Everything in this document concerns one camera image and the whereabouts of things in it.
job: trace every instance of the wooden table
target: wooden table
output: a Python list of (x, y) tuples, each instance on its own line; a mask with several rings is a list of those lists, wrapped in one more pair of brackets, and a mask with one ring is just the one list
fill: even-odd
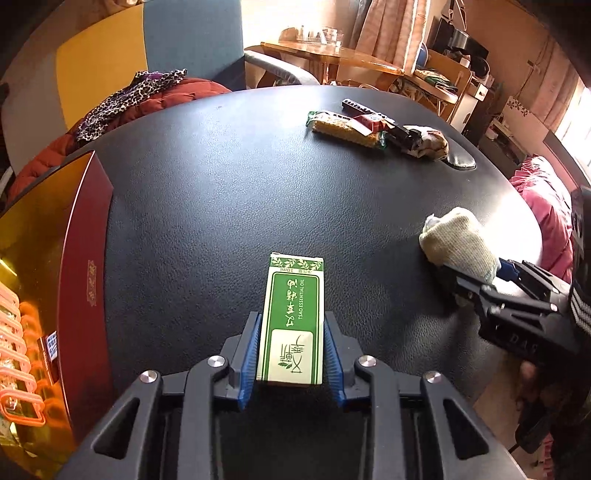
[[(363, 67), (382, 72), (376, 82), (376, 87), (384, 91), (387, 91), (392, 82), (402, 75), (402, 70), (391, 63), (350, 48), (298, 41), (261, 42), (261, 46), (266, 55), (277, 59), (281, 59), (281, 53), (287, 53), (315, 62), (319, 68), (312, 67), (311, 73), (323, 84), (336, 80), (340, 65)], [(275, 77), (267, 72), (263, 75), (258, 86), (271, 86), (274, 80)]]

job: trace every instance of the patterned cloth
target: patterned cloth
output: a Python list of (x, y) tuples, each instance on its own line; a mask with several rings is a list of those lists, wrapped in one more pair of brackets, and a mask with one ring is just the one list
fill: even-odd
[(110, 95), (86, 114), (76, 131), (76, 141), (82, 146), (99, 138), (105, 133), (109, 123), (130, 106), (138, 105), (150, 95), (163, 92), (180, 83), (186, 75), (186, 69), (167, 73), (136, 72), (129, 86)]
[(355, 50), (412, 75), (427, 26), (428, 0), (373, 0)]
[(445, 90), (454, 95), (457, 94), (457, 87), (441, 73), (437, 73), (434, 70), (415, 70), (414, 74), (435, 88)]

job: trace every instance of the metal screw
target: metal screw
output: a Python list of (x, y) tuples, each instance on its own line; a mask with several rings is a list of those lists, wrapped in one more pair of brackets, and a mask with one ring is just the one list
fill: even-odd
[(144, 383), (155, 382), (157, 378), (158, 374), (154, 370), (146, 370), (145, 372), (139, 375), (139, 379)]
[(439, 372), (427, 372), (424, 375), (425, 380), (429, 383), (439, 383), (443, 379), (443, 375)]
[(214, 368), (222, 367), (223, 364), (225, 364), (225, 363), (226, 363), (226, 359), (224, 357), (222, 357), (221, 355), (213, 355), (207, 359), (207, 364), (210, 367), (214, 367)]
[(358, 361), (362, 367), (375, 367), (378, 363), (375, 357), (371, 355), (361, 355)]

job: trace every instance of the black leather surface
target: black leather surface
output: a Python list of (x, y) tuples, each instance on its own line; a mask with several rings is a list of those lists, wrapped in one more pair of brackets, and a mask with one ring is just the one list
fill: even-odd
[[(308, 111), (340, 112), (344, 98), (441, 129), (477, 169), (306, 130)], [(262, 310), (269, 253), (278, 251), (324, 257), (326, 309), (366, 353), (412, 374), (439, 370), (474, 399), (501, 353), (479, 339), (470, 309), (439, 292), (418, 244), (424, 220), (463, 206), (499, 256), (540, 257), (537, 223), (503, 175), (398, 95), (328, 86), (230, 93), (143, 117), (85, 147), (92, 149), (115, 188), (105, 290), (119, 392), (145, 369), (169, 374), (219, 352), (250, 310)], [(322, 388), (255, 393), (246, 413), (222, 422), (227, 478), (317, 478), (328, 475), (326, 465), (333, 478), (355, 478), (361, 439), (351, 435), (360, 424), (345, 417)], [(271, 457), (259, 455), (265, 446), (276, 450)], [(232, 459), (240, 448), (244, 456)], [(282, 469), (304, 451), (304, 466)], [(274, 476), (259, 465), (265, 458)]]

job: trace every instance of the blue gripper pad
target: blue gripper pad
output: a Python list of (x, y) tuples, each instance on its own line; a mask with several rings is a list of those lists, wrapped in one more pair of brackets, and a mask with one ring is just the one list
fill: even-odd
[(248, 404), (252, 394), (252, 386), (256, 378), (256, 358), (258, 354), (258, 342), (261, 337), (261, 322), (262, 315), (259, 314), (256, 318), (256, 324), (246, 349), (246, 358), (242, 365), (240, 392), (238, 393), (238, 407), (240, 410), (244, 410), (246, 404)]
[(336, 353), (335, 341), (330, 327), (324, 320), (324, 368), (330, 389), (339, 407), (345, 403), (345, 386), (343, 384), (343, 367)]

